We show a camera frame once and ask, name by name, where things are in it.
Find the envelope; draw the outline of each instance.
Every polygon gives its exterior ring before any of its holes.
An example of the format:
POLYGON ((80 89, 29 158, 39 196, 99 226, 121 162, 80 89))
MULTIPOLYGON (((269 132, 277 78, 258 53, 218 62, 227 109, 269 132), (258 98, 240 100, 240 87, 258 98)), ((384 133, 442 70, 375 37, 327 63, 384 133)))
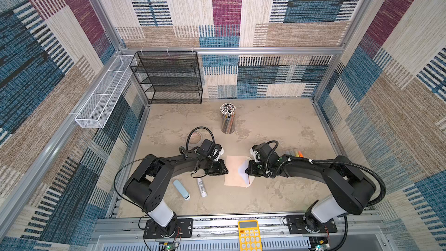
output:
POLYGON ((249 160, 251 158, 248 156, 226 156, 225 165, 229 171, 224 176, 226 186, 249 187, 253 184, 255 176, 248 176, 245 173, 249 160))

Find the striped fabric wall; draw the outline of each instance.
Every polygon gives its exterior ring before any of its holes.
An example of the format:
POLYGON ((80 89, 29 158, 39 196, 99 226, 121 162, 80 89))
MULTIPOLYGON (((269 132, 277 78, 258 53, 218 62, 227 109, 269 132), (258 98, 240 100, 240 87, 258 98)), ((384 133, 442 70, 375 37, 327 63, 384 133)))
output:
POLYGON ((0 0, 0 205, 113 53, 88 0, 0 0))
MULTIPOLYGON (((100 1, 141 48, 339 46, 360 0, 100 1)), ((327 65, 314 58, 203 56, 203 98, 311 97, 327 65)))
POLYGON ((85 250, 111 202, 144 111, 130 80, 103 129, 77 127, 22 210, 0 250, 85 250))
POLYGON ((338 46, 360 0, 101 0, 127 47, 338 46))
POLYGON ((400 250, 446 250, 446 0, 375 0, 318 101, 342 151, 387 185, 400 250))
POLYGON ((203 98, 311 97, 332 56, 198 56, 203 98))

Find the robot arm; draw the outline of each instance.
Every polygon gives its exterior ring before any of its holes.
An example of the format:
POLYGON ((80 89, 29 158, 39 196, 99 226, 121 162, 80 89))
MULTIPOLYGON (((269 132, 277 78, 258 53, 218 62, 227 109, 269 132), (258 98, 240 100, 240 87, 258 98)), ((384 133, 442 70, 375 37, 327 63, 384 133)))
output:
POLYGON ((305 213, 305 228, 309 232, 319 232, 323 224, 335 216, 359 215, 365 207, 380 202, 385 195, 385 185, 379 176, 345 156, 339 155, 330 160, 310 160, 291 155, 279 157, 266 142, 254 145, 251 153, 255 160, 249 161, 248 175, 270 178, 298 176, 327 184, 331 195, 315 201, 305 213), (380 195, 373 201, 370 199, 376 186, 360 169, 372 174, 380 183, 380 195))
POLYGON ((123 193, 157 223, 162 234, 171 235, 177 218, 163 200, 170 179, 199 169, 209 176, 227 174, 223 160, 217 160, 223 151, 220 145, 205 139, 201 147, 188 151, 180 148, 183 153, 174 157, 158 158, 149 154, 127 180, 123 193), (146 179, 146 175, 153 176, 153 181, 146 179))

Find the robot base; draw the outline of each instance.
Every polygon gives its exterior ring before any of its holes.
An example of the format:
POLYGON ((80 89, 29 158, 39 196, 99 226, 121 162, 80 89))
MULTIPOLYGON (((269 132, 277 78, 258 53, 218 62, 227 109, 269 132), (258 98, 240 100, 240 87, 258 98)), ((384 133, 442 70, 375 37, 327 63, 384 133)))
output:
MULTIPOLYGON (((174 233, 168 238, 175 238, 178 234, 178 228, 181 228, 181 238, 192 237, 192 218, 177 218, 176 227, 174 233)), ((163 238, 161 235, 165 235, 165 232, 154 221, 147 221, 144 230, 144 239, 158 239, 163 238)))
MULTIPOLYGON (((303 220, 304 215, 287 215, 286 222, 288 226, 288 230, 290 234, 310 234, 307 229, 305 229, 306 222, 303 220)), ((320 233, 325 233, 325 227, 327 227, 329 233, 337 233, 338 229, 336 228, 333 219, 330 219, 325 224, 320 225, 320 233)))

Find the pencil holder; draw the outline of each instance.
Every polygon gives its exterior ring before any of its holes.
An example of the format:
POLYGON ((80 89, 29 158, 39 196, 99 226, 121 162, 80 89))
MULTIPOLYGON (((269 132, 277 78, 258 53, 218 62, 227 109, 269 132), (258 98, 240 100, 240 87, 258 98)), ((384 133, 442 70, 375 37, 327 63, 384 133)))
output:
POLYGON ((234 132, 236 120, 236 107, 232 103, 224 103, 220 107, 222 117, 222 132, 230 134, 234 132))
POLYGON ((236 114, 232 114, 231 117, 227 117, 222 115, 222 132, 225 134, 230 134, 234 132, 235 129, 235 121, 236 121, 236 114))

